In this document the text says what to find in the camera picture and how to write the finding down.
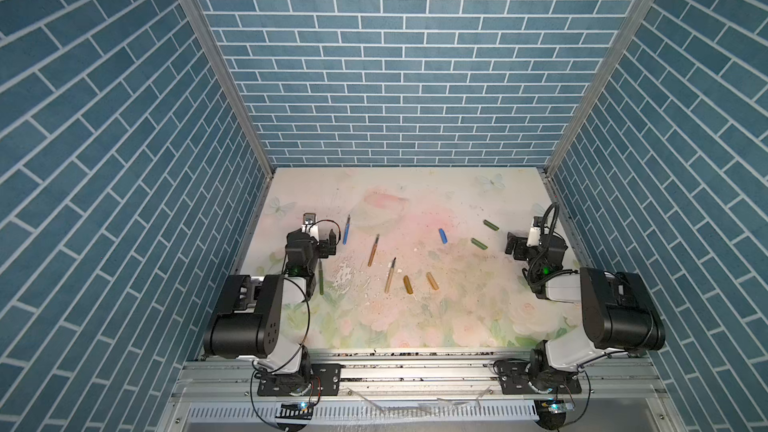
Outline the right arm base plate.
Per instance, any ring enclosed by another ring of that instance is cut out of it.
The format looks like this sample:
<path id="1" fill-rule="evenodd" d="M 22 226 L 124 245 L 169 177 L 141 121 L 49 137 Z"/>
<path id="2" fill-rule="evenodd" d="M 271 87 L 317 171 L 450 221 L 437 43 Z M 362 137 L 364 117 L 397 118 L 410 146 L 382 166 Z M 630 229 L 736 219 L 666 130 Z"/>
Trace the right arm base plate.
<path id="1" fill-rule="evenodd" d="M 560 371 L 538 362 L 500 359 L 491 370 L 497 376 L 503 395 L 576 395 L 582 387 L 575 372 Z"/>

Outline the green pen cap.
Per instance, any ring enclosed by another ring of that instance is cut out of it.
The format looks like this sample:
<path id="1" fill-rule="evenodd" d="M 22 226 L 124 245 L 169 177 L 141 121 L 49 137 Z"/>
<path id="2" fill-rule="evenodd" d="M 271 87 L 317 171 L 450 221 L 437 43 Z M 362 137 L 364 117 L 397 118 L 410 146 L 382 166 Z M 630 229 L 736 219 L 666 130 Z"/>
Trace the green pen cap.
<path id="1" fill-rule="evenodd" d="M 484 220 L 483 220 L 483 224 L 484 224 L 486 227 L 488 227 L 488 228 L 490 228 L 491 230 L 493 230 L 493 231 L 499 231 L 499 230 L 500 230 L 500 227 L 499 227 L 499 226 L 495 225 L 494 223 L 490 222 L 490 221 L 489 221 L 489 220 L 487 220 L 487 219 L 484 219 Z"/>
<path id="2" fill-rule="evenodd" d="M 481 249 L 481 250 L 487 250 L 488 249 L 488 246 L 485 243 L 481 242 L 480 240 L 478 240 L 478 239 L 476 239 L 474 237 L 471 238 L 470 240 L 471 240 L 471 243 L 473 245 L 475 245 L 476 247 L 478 247 L 479 249 Z"/>

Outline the green pen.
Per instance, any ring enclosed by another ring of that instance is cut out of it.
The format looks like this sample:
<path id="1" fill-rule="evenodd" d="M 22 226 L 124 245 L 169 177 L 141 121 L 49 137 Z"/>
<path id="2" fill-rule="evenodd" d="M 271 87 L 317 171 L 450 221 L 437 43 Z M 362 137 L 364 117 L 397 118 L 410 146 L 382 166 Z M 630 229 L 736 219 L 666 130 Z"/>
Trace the green pen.
<path id="1" fill-rule="evenodd" d="M 323 263 L 322 260 L 318 261 L 317 264 L 317 283 L 318 283 L 318 291 L 319 294 L 322 296 L 324 295 L 324 269 L 323 269 Z"/>

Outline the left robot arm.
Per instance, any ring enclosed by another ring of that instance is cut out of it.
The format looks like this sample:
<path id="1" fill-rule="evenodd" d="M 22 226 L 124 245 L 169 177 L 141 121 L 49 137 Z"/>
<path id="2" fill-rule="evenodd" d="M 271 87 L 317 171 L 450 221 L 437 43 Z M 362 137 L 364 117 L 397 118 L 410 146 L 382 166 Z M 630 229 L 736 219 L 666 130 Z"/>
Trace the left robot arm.
<path id="1" fill-rule="evenodd" d="M 281 272 L 228 276 L 203 335 L 205 355 L 250 360 L 259 379 L 277 387 L 309 385 L 304 342 L 280 332 L 283 302 L 289 297 L 310 303 L 321 261 L 336 253 L 337 244 L 335 231 L 321 239 L 315 224 L 306 225 L 287 234 Z"/>

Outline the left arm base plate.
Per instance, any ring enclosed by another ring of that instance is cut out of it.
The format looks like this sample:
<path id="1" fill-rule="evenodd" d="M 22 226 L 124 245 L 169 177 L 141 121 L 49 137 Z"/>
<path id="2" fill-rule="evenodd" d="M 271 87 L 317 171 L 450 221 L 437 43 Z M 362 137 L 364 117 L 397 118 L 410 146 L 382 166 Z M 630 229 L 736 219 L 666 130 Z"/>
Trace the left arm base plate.
<path id="1" fill-rule="evenodd" d="M 303 395 L 311 386 L 318 386 L 313 392 L 320 398 L 337 396 L 341 381 L 342 366 L 339 363 L 314 363 L 300 365 L 296 372 L 259 373 L 256 394 L 259 397 L 288 397 Z"/>

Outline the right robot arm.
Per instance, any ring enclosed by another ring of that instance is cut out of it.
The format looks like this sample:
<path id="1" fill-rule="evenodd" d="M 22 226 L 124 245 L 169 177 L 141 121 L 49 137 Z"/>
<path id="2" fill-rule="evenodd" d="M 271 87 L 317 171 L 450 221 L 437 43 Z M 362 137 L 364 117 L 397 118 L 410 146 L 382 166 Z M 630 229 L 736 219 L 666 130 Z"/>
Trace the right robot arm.
<path id="1" fill-rule="evenodd" d="M 656 351 L 665 344 L 662 320 L 640 275 L 565 269 L 566 250 L 557 233 L 507 235 L 505 253 L 526 264 L 523 278 L 533 294 L 578 305 L 581 323 L 558 338 L 540 341 L 526 361 L 495 362 L 505 395 L 579 393 L 578 375 L 587 365 L 613 355 Z"/>

